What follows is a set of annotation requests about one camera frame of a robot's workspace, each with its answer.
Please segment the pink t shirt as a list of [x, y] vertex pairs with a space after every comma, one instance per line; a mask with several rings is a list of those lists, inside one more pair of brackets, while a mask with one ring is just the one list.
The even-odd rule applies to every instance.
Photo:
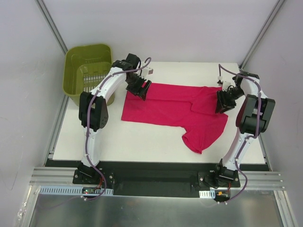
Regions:
[[215, 113], [220, 87], [152, 83], [146, 100], [127, 92], [121, 119], [127, 122], [182, 127], [184, 144], [202, 154], [224, 132], [228, 115]]

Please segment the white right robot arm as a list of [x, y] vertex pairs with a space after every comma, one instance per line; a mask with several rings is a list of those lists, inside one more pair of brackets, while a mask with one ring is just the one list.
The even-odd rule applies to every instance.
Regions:
[[240, 71], [233, 76], [234, 85], [222, 82], [217, 94], [215, 112], [223, 114], [236, 106], [236, 100], [245, 97], [236, 117], [237, 132], [226, 155], [216, 165], [211, 178], [214, 186], [228, 187], [239, 183], [239, 167], [244, 154], [254, 139], [264, 133], [269, 125], [276, 102], [268, 98], [259, 84], [257, 74]]

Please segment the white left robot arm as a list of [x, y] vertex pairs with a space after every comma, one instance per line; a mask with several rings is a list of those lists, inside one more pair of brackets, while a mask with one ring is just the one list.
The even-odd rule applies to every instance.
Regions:
[[118, 87], [127, 83], [126, 90], [146, 100], [151, 81], [143, 71], [151, 63], [151, 57], [145, 61], [129, 53], [126, 59], [115, 61], [105, 78], [89, 92], [80, 95], [79, 120], [85, 132], [83, 158], [74, 174], [73, 183], [104, 183], [99, 164], [101, 132], [108, 122], [107, 103]]

